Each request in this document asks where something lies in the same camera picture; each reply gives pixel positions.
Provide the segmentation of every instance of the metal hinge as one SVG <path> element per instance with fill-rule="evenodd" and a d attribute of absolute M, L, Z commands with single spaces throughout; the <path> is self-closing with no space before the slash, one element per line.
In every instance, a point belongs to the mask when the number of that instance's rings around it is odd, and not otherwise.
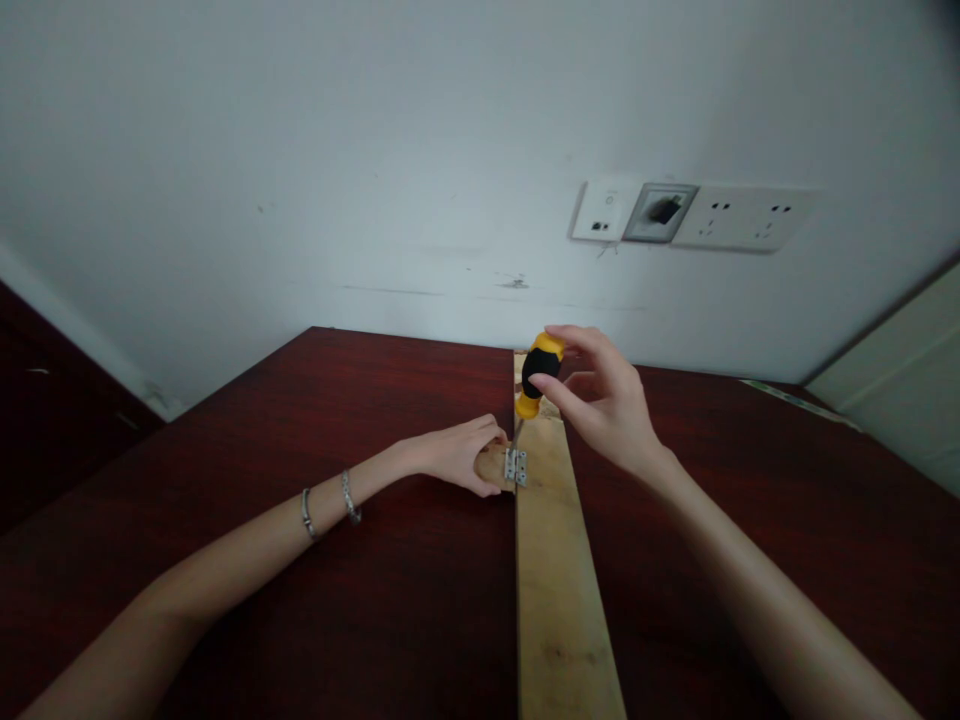
<path fill-rule="evenodd" d="M 503 476 L 520 487 L 527 486 L 527 453 L 507 448 L 503 459 Z"/>

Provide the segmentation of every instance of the wall outlet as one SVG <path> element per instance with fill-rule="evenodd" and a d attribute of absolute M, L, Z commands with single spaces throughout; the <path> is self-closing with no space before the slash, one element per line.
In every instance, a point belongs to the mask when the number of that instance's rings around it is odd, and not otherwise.
<path fill-rule="evenodd" d="M 793 237 L 819 190 L 703 186 L 673 245 L 770 253 Z"/>
<path fill-rule="evenodd" d="M 623 234 L 624 241 L 670 242 L 683 224 L 696 194 L 696 185 L 644 183 Z M 672 210 L 666 215 L 663 213 L 665 204 Z"/>
<path fill-rule="evenodd" d="M 570 237 L 574 240 L 620 242 L 630 219 L 640 183 L 625 177 L 590 180 L 583 188 Z"/>

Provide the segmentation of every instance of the yellow screwdriver handle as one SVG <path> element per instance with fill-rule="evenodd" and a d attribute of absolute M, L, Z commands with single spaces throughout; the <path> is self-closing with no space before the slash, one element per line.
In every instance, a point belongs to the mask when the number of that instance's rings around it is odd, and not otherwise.
<path fill-rule="evenodd" d="M 546 373 L 557 377 L 560 374 L 560 363 L 563 362 L 563 340 L 548 335 L 545 332 L 537 335 L 537 339 L 530 346 L 527 359 L 523 361 L 523 371 L 520 374 L 522 390 L 517 398 L 517 415 L 524 420 L 535 418 L 540 413 L 540 392 L 530 382 L 530 376 L 537 373 Z"/>

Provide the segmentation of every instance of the finger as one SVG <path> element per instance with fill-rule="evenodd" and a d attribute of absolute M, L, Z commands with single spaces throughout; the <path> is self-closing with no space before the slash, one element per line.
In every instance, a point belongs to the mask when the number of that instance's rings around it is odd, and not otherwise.
<path fill-rule="evenodd" d="M 463 424 L 463 427 L 469 428 L 471 430 L 476 430 L 477 428 L 481 428 L 481 427 L 484 427 L 485 425 L 490 425 L 490 424 L 496 425 L 497 419 L 491 413 L 487 413 L 486 415 L 482 415 L 481 417 L 475 418 L 470 422 L 465 422 Z"/>
<path fill-rule="evenodd" d="M 597 374 L 588 371 L 570 373 L 570 377 L 568 377 L 563 384 L 566 385 L 574 395 L 583 398 L 585 395 L 596 392 Z"/>
<path fill-rule="evenodd" d="M 610 338 L 597 328 L 582 328 L 579 325 L 547 325 L 547 333 L 582 350 L 600 372 L 614 378 L 623 372 L 624 366 L 631 367 L 626 358 L 617 350 Z"/>
<path fill-rule="evenodd" d="M 496 421 L 493 425 L 484 425 L 474 431 L 473 439 L 470 442 L 471 449 L 476 448 L 475 452 L 480 452 L 480 449 L 494 438 L 500 438 L 504 443 L 507 441 L 507 434 L 497 425 Z"/>
<path fill-rule="evenodd" d="M 530 376 L 530 382 L 560 408 L 560 412 L 566 415 L 575 426 L 587 421 L 593 408 L 574 395 L 570 388 L 555 377 L 537 373 Z"/>
<path fill-rule="evenodd" d="M 498 488 L 496 485 L 491 485 L 488 482 L 484 482 L 475 472 L 470 472 L 464 475 L 461 481 L 463 483 L 463 487 L 478 497 L 491 497 L 493 495 L 500 494 L 500 488 Z"/>

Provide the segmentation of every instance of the tabletop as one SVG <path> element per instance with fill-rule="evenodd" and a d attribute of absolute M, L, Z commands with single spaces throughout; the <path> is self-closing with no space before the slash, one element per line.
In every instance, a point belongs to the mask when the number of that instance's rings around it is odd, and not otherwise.
<path fill-rule="evenodd" d="M 0 538 L 0 716 L 154 577 L 403 437 L 512 420 L 509 350 L 311 328 Z M 733 378 L 641 368 L 704 489 L 928 718 L 960 712 L 960 503 Z M 631 717 L 785 713 L 663 510 L 567 427 Z M 513 497 L 396 483 L 221 620 L 170 717 L 513 717 Z"/>

